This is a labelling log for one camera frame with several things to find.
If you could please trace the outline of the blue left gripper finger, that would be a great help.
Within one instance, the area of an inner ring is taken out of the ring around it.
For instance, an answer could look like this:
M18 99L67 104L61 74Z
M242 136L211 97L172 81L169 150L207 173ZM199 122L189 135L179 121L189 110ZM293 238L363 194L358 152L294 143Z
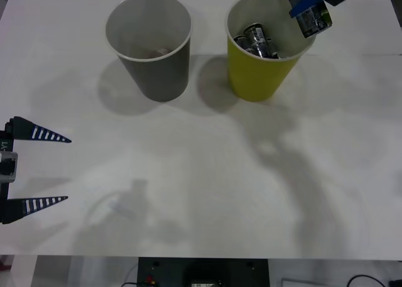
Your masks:
M72 141L45 127L39 126L23 117L12 117L5 125L5 131L14 139L25 141L50 141L71 143Z
M1 223L10 224L16 222L19 219L44 210L67 199L68 196L7 199Z

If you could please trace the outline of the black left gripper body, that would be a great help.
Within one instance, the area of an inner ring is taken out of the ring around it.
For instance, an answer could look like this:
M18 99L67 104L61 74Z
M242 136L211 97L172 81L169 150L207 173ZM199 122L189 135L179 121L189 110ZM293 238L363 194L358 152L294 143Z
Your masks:
M9 183L14 181L13 142L10 134L1 131L1 206L8 197Z

